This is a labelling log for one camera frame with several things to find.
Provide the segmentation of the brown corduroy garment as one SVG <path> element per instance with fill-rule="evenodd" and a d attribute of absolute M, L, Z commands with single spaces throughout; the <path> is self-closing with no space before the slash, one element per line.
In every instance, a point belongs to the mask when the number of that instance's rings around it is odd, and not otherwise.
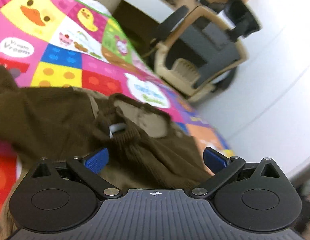
<path fill-rule="evenodd" d="M 6 239 L 126 239 L 145 220 L 172 230 L 186 193 L 210 178 L 202 156 L 151 105 L 122 94 L 74 96 L 92 113 L 93 147 L 34 159 L 8 200 L 15 231 Z M 94 174 L 82 160 L 102 148 L 109 162 Z"/>

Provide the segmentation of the beige mesh office chair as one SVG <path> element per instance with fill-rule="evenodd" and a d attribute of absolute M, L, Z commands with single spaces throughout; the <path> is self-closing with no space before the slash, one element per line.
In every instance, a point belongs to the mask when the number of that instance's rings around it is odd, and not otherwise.
<path fill-rule="evenodd" d="M 229 87 L 237 67 L 248 59 L 240 39 L 260 29 L 242 0 L 193 10 L 183 5 L 158 25 L 143 57 L 188 102 L 198 102 Z"/>

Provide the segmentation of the colourful cartoon play blanket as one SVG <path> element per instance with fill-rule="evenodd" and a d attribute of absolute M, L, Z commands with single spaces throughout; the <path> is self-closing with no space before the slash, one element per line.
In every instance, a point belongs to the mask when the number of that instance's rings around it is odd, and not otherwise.
<path fill-rule="evenodd" d="M 148 103 L 196 153 L 233 154 L 144 64 L 112 16 L 78 0 L 0 0 L 0 239 L 15 231 L 8 200 L 34 159 L 93 147 L 92 113 L 78 91 Z"/>

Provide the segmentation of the white bed sheet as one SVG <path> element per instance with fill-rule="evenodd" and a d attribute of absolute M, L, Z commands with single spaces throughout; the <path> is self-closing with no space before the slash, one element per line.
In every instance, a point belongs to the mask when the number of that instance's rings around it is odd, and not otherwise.
<path fill-rule="evenodd" d="M 96 0 L 78 0 L 82 2 L 83 4 L 91 7 L 92 9 L 95 9 L 96 11 L 106 14 L 108 16 L 111 16 L 110 11 L 100 2 Z"/>

